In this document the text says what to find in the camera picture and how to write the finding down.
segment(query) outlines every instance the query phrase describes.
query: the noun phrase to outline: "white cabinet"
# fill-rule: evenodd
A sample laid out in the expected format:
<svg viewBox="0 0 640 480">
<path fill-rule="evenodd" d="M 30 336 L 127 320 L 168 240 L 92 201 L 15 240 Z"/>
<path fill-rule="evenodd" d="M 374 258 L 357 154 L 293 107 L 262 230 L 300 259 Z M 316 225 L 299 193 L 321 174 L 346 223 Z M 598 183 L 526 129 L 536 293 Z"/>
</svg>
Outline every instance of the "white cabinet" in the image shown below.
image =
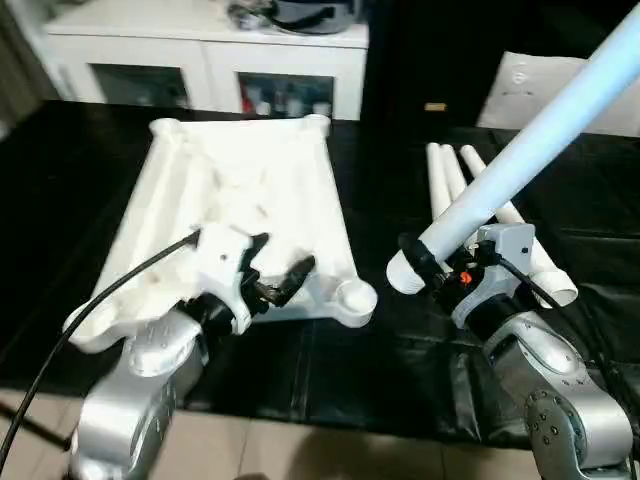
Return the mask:
<svg viewBox="0 0 640 480">
<path fill-rule="evenodd" d="M 50 35 L 77 100 L 214 110 L 194 40 Z"/>
<path fill-rule="evenodd" d="M 366 50 L 209 42 L 205 52 L 221 111 L 243 112 L 261 101 L 271 113 L 328 105 L 323 113 L 334 118 L 360 116 Z"/>
<path fill-rule="evenodd" d="M 315 105 L 334 118 L 359 118 L 366 25 L 335 35 L 242 31 L 227 5 L 91 0 L 45 29 L 83 102 L 243 112 L 264 96 L 271 114 L 304 115 Z"/>
</svg>

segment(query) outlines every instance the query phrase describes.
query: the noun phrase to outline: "white plastic part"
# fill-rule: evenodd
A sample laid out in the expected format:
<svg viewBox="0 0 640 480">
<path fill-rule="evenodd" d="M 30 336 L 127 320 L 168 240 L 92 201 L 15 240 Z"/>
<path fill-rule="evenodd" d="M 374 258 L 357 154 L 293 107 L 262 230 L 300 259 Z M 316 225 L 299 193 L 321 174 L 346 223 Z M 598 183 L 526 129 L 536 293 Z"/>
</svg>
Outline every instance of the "white plastic part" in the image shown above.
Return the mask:
<svg viewBox="0 0 640 480">
<path fill-rule="evenodd" d="M 462 192 L 467 188 L 467 181 L 464 179 L 460 164 L 458 163 L 458 157 L 451 145 L 442 145 L 440 147 L 442 151 L 442 163 L 444 164 L 444 174 L 447 179 L 447 186 L 449 187 L 449 194 L 451 199 L 455 201 Z M 478 237 L 477 232 L 473 232 L 469 238 L 464 241 L 465 248 L 469 248 L 476 243 Z"/>
<path fill-rule="evenodd" d="M 484 161 L 471 145 L 462 147 L 460 154 L 474 177 L 480 175 L 486 168 Z M 496 210 L 496 218 L 500 223 L 525 223 L 524 218 L 511 202 L 507 202 Z M 531 273 L 529 277 L 563 307 L 578 297 L 578 288 L 571 281 L 569 275 L 553 263 L 537 238 L 533 239 L 533 247 L 531 248 Z M 542 298 L 534 295 L 540 305 L 544 308 L 551 308 L 551 305 Z"/>
<path fill-rule="evenodd" d="M 437 262 L 463 242 L 546 167 L 640 74 L 640 5 L 593 53 L 589 63 L 427 228 L 420 240 Z M 402 252 L 387 266 L 390 283 L 417 293 L 422 279 Z"/>
<path fill-rule="evenodd" d="M 351 255 L 325 142 L 329 123 L 321 115 L 152 122 L 151 149 L 94 294 L 194 228 L 214 223 L 246 235 L 270 234 L 252 262 L 265 283 L 281 281 L 308 254 L 316 258 L 289 304 L 254 322 L 334 317 L 349 327 L 367 323 L 377 295 L 358 278 Z M 134 335 L 206 286 L 203 260 L 183 248 L 158 262 L 90 315 L 71 342 L 96 352 Z"/>
<path fill-rule="evenodd" d="M 440 145 L 427 145 L 427 171 L 429 175 L 429 198 L 431 199 L 431 218 L 435 220 L 451 205 L 451 195 L 442 164 Z"/>
<path fill-rule="evenodd" d="M 195 293 L 214 293 L 229 307 L 236 335 L 242 335 L 251 323 L 251 313 L 240 294 L 242 274 L 238 266 L 252 243 L 250 237 L 233 228 L 207 223 L 200 230 L 194 258 L 199 287 Z"/>
</svg>

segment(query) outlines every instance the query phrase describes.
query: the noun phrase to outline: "glass cabinet door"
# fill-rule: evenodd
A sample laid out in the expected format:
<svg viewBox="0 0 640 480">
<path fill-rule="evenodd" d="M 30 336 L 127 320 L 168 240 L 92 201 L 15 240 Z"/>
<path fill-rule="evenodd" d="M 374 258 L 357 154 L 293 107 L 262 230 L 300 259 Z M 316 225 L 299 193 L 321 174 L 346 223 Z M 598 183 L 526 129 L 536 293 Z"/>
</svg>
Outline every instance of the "glass cabinet door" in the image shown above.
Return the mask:
<svg viewBox="0 0 640 480">
<path fill-rule="evenodd" d="M 210 42 L 205 51 L 220 111 L 360 117 L 364 49 Z"/>
<path fill-rule="evenodd" d="M 75 100 L 215 110 L 199 41 L 90 35 L 49 40 Z"/>
<path fill-rule="evenodd" d="M 107 103 L 190 108 L 177 67 L 92 64 Z"/>
<path fill-rule="evenodd" d="M 333 77 L 239 72 L 242 111 L 280 118 L 333 110 Z"/>
</svg>

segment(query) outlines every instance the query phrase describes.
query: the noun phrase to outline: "white 3d-printed tray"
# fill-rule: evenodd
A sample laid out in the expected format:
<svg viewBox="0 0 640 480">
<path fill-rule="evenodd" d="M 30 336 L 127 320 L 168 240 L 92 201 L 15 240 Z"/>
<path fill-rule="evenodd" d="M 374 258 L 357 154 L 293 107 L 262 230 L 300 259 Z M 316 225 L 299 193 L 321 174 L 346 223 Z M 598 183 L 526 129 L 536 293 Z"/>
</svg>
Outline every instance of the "white 3d-printed tray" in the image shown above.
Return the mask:
<svg viewBox="0 0 640 480">
<path fill-rule="evenodd" d="M 358 278 L 351 255 L 325 143 L 328 124 L 319 115 L 154 121 L 153 144 L 95 292 L 195 226 L 218 222 L 251 235 L 271 235 L 252 262 L 263 282 L 277 282 L 307 254 L 316 258 L 315 271 L 291 302 L 254 321 L 333 317 L 349 327 L 366 324 L 377 296 Z M 123 288 L 140 290 L 149 279 L 140 275 Z M 112 343 L 111 337 L 135 333 L 135 318 L 119 318 L 117 308 L 109 308 L 102 320 L 90 316 L 71 341 L 95 351 Z"/>
</svg>

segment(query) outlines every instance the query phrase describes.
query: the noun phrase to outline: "black object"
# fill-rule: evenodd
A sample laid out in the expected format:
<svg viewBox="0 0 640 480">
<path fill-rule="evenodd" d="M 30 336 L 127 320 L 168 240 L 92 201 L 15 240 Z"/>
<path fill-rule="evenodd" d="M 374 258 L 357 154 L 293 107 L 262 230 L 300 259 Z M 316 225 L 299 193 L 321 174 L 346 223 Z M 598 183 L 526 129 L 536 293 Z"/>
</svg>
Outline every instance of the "black object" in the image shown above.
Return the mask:
<svg viewBox="0 0 640 480">
<path fill-rule="evenodd" d="M 147 155 L 148 125 L 163 117 L 246 118 L 51 102 L 0 143 L 0 158 L 6 159 L 3 205 L 21 199 L 20 209 L 5 208 L 6 224 L 21 232 L 19 250 L 30 257 L 29 270 L 22 255 L 4 259 L 4 273 L 13 281 L 6 286 L 11 301 L 0 323 L 3 388 L 28 387 L 63 320 L 91 294 Z M 424 143 L 435 140 L 456 149 L 472 144 L 489 160 L 515 132 L 450 128 L 423 133 L 407 142 L 358 123 L 332 123 L 328 148 L 351 250 L 359 276 L 379 297 L 371 322 L 361 329 L 326 319 L 255 323 L 242 337 L 216 340 L 208 345 L 211 361 L 182 408 L 528 446 L 521 415 L 475 336 L 459 331 L 428 296 L 402 295 L 385 277 L 398 234 L 422 231 L 431 222 Z M 514 199 L 580 289 L 578 300 L 565 310 L 587 340 L 595 335 L 587 324 L 597 326 L 620 381 L 635 398 L 640 398 L 639 157 L 638 139 L 581 135 Z M 556 312 L 541 315 L 586 351 Z M 118 345 L 86 355 L 67 344 L 41 391 L 84 396 L 119 357 Z"/>
<path fill-rule="evenodd" d="M 283 30 L 337 33 L 357 20 L 362 0 L 273 0 L 267 18 Z"/>
<path fill-rule="evenodd" d="M 207 335 L 222 337 L 232 333 L 233 313 L 211 293 L 180 302 L 177 308 L 196 320 Z"/>
<path fill-rule="evenodd" d="M 316 259 L 310 255 L 294 263 L 285 273 L 284 280 L 279 285 L 264 285 L 258 282 L 256 289 L 264 300 L 276 307 L 284 307 L 298 293 L 315 266 Z"/>
<path fill-rule="evenodd" d="M 398 237 L 398 247 L 404 254 L 407 263 L 422 279 L 428 291 L 437 291 L 446 281 L 446 275 L 436 262 L 427 246 L 413 235 L 401 233 Z"/>
<path fill-rule="evenodd" d="M 135 277 L 139 273 L 145 271 L 147 268 L 156 264 L 166 256 L 184 247 L 185 245 L 197 245 L 199 236 L 200 236 L 200 231 L 199 230 L 195 231 L 187 235 L 183 239 L 178 240 L 174 244 L 163 249 L 162 251 L 156 253 L 153 257 L 149 258 L 148 260 L 145 260 L 144 262 L 142 262 L 140 265 L 138 265 L 131 271 L 125 273 L 122 277 L 117 279 L 115 282 L 113 282 L 111 285 L 105 288 L 102 292 L 98 293 L 94 298 L 92 298 L 89 301 L 89 303 L 87 303 L 87 305 L 80 311 L 80 313 L 78 313 L 78 315 L 73 319 L 73 321 L 69 324 L 69 326 L 62 332 L 55 346 L 53 347 L 49 355 L 47 355 L 47 358 L 42 364 L 42 367 L 40 368 L 38 375 L 35 377 L 31 385 L 27 389 L 27 393 L 22 399 L 22 403 L 20 404 L 18 411 L 16 412 L 15 416 L 11 420 L 11 425 L 9 425 L 9 430 L 7 430 L 4 440 L 2 441 L 2 447 L 0 447 L 0 475 L 2 474 L 2 470 L 4 469 L 4 464 L 7 461 L 7 456 L 9 455 L 9 450 L 11 449 L 11 445 L 13 444 L 13 440 L 16 436 L 16 433 L 18 433 L 18 429 L 21 427 L 22 422 L 24 421 L 24 417 L 27 413 L 27 409 L 29 408 L 29 405 L 31 405 L 33 398 L 36 396 L 36 393 L 38 392 L 38 388 L 40 387 L 40 383 L 44 378 L 44 374 L 46 373 L 47 368 L 49 367 L 49 364 L 51 363 L 53 358 L 58 354 L 58 352 L 62 350 L 62 347 L 67 343 L 67 341 L 69 341 L 69 338 L 71 338 L 71 335 L 73 335 L 73 333 L 78 329 L 80 324 L 85 320 L 85 318 L 89 316 L 91 312 L 93 312 L 93 310 L 95 310 L 95 308 L 98 305 L 100 305 L 105 299 L 107 299 L 110 295 L 112 295 L 113 292 L 118 290 L 122 285 L 127 283 L 129 280 L 131 280 L 133 277 Z"/>
<path fill-rule="evenodd" d="M 504 293 L 482 302 L 469 314 L 466 326 L 483 342 L 486 342 L 509 318 L 524 309 Z"/>
</svg>

